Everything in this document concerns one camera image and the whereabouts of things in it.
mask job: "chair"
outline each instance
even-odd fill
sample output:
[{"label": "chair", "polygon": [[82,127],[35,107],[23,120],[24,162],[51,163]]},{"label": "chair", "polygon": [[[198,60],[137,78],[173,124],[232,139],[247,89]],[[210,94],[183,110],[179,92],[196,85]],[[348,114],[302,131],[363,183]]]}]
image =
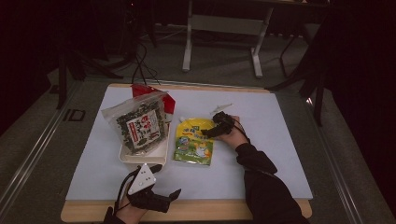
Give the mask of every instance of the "chair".
[{"label": "chair", "polygon": [[301,59],[300,63],[297,65],[296,68],[288,75],[285,71],[285,66],[283,64],[283,54],[286,52],[288,47],[291,45],[291,43],[297,38],[296,36],[292,38],[292,40],[288,43],[288,45],[283,49],[281,55],[280,55],[280,64],[282,71],[285,75],[285,77],[288,78],[288,80],[277,84],[273,87],[268,87],[266,88],[268,91],[278,91],[281,90],[290,84],[297,82],[299,80],[305,79],[305,82],[303,86],[300,88],[299,93],[302,97],[304,98],[309,98],[310,95],[314,92],[315,89],[317,89],[316,92],[316,101],[314,105],[314,118],[315,121],[317,122],[318,126],[321,126],[321,120],[320,120],[320,113],[321,113],[321,107],[322,107],[322,99],[323,99],[323,92],[324,92],[324,81],[325,81],[325,75],[328,70],[328,65],[326,63],[326,60],[319,59],[316,60],[315,62],[308,62],[310,63],[307,65],[307,60],[308,58],[307,55],[312,55],[312,44],[314,42],[314,38],[317,35],[317,32],[320,28],[320,24],[316,23],[307,23],[303,25],[303,30],[302,30],[302,35],[306,43],[309,45],[307,51],[305,52],[303,58]]},{"label": "chair", "polygon": [[[320,27],[320,24],[316,23],[306,23],[302,26],[302,36],[304,41],[310,45],[312,43],[312,40],[314,39],[315,35],[318,32],[318,29]],[[283,55],[285,54],[286,50],[290,47],[290,45],[293,43],[293,41],[297,38],[297,35],[294,35],[293,38],[289,41],[288,45],[282,50],[279,56],[279,62],[280,62],[280,67],[282,69],[282,73],[285,77],[292,77],[295,73],[295,70],[293,70],[290,74],[287,74],[286,69],[285,69],[285,64],[283,63]]]}]

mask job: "person's right hand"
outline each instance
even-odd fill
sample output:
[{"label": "person's right hand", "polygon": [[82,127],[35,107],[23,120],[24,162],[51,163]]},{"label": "person's right hand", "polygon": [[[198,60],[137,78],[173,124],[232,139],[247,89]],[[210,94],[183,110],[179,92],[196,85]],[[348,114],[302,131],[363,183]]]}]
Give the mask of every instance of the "person's right hand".
[{"label": "person's right hand", "polygon": [[[236,120],[235,126],[238,127],[239,129],[243,130],[241,127],[241,124],[239,123],[239,117],[238,116],[231,116],[233,119]],[[216,139],[219,139],[223,142],[225,142],[228,146],[230,146],[232,149],[236,149],[240,145],[244,143],[248,143],[248,140],[246,137],[236,128],[233,128],[230,133],[225,133],[220,136],[218,136]]]}]

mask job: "hand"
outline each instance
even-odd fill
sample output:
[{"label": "hand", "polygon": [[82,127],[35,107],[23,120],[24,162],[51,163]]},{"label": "hand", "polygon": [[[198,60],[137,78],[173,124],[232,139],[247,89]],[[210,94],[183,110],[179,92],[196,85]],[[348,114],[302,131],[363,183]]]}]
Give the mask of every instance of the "hand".
[{"label": "hand", "polygon": [[[231,116],[233,119],[235,119],[235,126],[238,127],[239,129],[242,129],[241,124],[239,123],[239,117],[238,116]],[[233,149],[236,149],[240,145],[244,143],[248,143],[248,140],[246,137],[236,128],[232,128],[230,133],[225,133],[217,137],[217,139],[225,142],[228,146],[230,146]]]},{"label": "hand", "polygon": [[[126,197],[126,194],[124,194],[124,196],[120,201],[119,208],[122,208],[128,203],[129,200]],[[142,216],[145,215],[147,211],[148,211],[147,209],[140,209],[128,204],[117,212],[116,217],[121,219],[126,224],[138,224]]]}]

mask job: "wooden table edge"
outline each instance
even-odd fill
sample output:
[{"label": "wooden table edge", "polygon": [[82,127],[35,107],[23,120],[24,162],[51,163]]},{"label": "wooden table edge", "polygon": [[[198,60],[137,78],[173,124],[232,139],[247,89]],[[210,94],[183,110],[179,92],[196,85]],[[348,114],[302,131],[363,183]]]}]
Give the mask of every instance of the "wooden table edge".
[{"label": "wooden table edge", "polygon": [[[260,93],[270,93],[265,89],[258,88],[246,88],[246,87],[211,87],[211,86],[193,86],[193,85],[148,85],[155,89],[163,89],[163,90],[191,90],[191,91],[242,91],[242,92],[260,92]],[[131,84],[124,83],[112,83],[108,85],[108,87],[116,87],[116,88],[128,88],[131,87]]]},{"label": "wooden table edge", "polygon": [[[308,200],[296,200],[304,217],[312,216]],[[64,222],[100,222],[114,201],[66,201],[61,213]],[[141,221],[251,220],[245,200],[175,200],[167,213],[148,211]]]}]

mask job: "table leg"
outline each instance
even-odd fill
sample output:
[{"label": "table leg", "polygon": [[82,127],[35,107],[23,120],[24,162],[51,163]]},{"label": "table leg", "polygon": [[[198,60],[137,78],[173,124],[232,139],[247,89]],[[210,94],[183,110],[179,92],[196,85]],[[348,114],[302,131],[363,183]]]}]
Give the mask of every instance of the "table leg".
[{"label": "table leg", "polygon": [[265,15],[265,20],[262,22],[262,28],[259,33],[259,40],[255,48],[251,49],[251,58],[253,60],[254,74],[257,78],[262,78],[262,65],[260,64],[259,51],[262,47],[262,41],[264,40],[265,32],[267,31],[268,25],[270,23],[271,15],[274,8],[268,8],[267,14]]},{"label": "table leg", "polygon": [[192,0],[189,1],[189,17],[187,18],[187,43],[186,49],[184,51],[184,59],[183,59],[183,72],[190,71],[190,61],[191,61],[191,16],[192,16]]}]

